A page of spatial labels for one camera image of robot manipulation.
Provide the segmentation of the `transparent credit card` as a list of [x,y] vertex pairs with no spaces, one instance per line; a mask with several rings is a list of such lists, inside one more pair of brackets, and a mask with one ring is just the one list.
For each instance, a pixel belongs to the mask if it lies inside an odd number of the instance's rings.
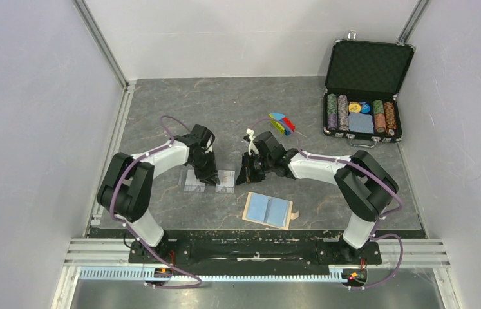
[[187,170],[185,174],[184,191],[200,193],[205,191],[205,184],[196,178],[194,171],[191,169]]
[[215,186],[215,192],[223,194],[234,193],[235,171],[218,170],[218,178],[220,183]]

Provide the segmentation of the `beige card holder wallet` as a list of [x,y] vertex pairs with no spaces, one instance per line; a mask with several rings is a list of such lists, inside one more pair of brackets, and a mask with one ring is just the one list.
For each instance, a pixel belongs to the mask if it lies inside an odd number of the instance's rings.
[[290,222],[298,217],[299,212],[293,211],[292,201],[249,192],[242,220],[269,228],[288,230]]

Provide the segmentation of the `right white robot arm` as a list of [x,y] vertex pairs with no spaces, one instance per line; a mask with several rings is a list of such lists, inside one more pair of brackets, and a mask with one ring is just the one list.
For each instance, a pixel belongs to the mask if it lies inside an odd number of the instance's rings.
[[355,263],[364,256],[365,244],[375,232],[378,220],[392,200],[398,199],[397,182],[367,151],[351,156],[326,156],[300,149],[285,149],[266,131],[259,135],[248,129],[236,184],[261,182],[269,173],[294,180],[316,180],[335,185],[352,215],[341,236],[340,257]]

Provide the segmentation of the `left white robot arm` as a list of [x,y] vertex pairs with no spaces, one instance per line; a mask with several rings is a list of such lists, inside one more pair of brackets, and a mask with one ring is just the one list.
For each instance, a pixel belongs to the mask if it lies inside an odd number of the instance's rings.
[[164,229],[149,211],[153,180],[181,165],[190,165],[196,179],[206,185],[220,183],[215,154],[214,133],[196,124],[191,132],[175,136],[165,144],[140,154],[113,155],[97,193],[97,203],[111,219],[124,223],[132,235],[146,244],[145,254],[154,262],[169,255],[163,241]]

